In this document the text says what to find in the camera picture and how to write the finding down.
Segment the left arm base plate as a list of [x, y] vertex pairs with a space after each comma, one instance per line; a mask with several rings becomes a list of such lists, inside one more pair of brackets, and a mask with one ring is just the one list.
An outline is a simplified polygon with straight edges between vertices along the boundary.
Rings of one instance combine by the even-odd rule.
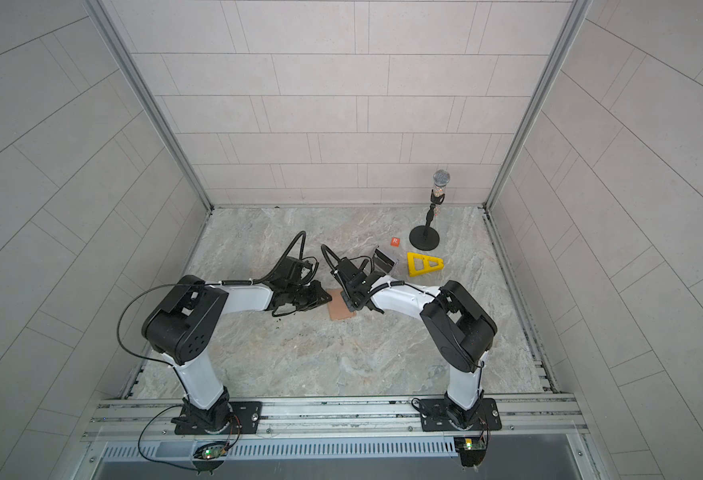
[[263, 404], [257, 401], [225, 401], [201, 410], [185, 401], [179, 416], [172, 418], [176, 435], [255, 434]]

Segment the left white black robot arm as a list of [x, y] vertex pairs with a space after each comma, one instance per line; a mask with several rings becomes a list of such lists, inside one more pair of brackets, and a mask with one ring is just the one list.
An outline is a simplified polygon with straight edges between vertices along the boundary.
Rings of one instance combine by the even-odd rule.
[[227, 388], [218, 380], [208, 344], [224, 314], [256, 311], [280, 317], [313, 310], [332, 297], [314, 278], [316, 266], [288, 256], [259, 280], [206, 282], [185, 275], [172, 286], [141, 335], [161, 361], [173, 369], [184, 389], [180, 415], [173, 418], [177, 434], [219, 433], [233, 424]]

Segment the brown leather card holder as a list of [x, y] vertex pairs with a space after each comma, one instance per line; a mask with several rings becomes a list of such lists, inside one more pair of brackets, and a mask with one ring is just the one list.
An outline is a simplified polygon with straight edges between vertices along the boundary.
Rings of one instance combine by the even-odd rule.
[[328, 290], [331, 300], [326, 304], [329, 319], [331, 321], [342, 321], [357, 316], [357, 312], [350, 310], [341, 296], [341, 289]]

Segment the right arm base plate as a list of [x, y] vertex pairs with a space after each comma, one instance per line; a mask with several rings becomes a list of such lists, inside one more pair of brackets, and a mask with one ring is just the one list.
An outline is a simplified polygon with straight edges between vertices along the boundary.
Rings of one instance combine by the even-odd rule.
[[413, 398], [411, 406], [419, 412], [424, 432], [495, 432], [503, 429], [499, 408], [493, 398], [479, 398], [469, 410], [464, 410], [447, 396]]

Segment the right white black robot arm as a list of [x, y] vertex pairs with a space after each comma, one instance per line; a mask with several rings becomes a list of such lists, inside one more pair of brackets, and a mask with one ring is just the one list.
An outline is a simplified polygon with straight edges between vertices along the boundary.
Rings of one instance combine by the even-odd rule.
[[441, 287], [411, 284], [375, 270], [367, 262], [357, 266], [328, 248], [322, 255], [341, 286], [341, 297], [351, 311], [397, 312], [421, 320], [439, 354], [449, 364], [449, 387], [437, 418], [460, 430], [481, 422], [483, 369], [493, 338], [499, 331], [491, 316], [456, 281]]

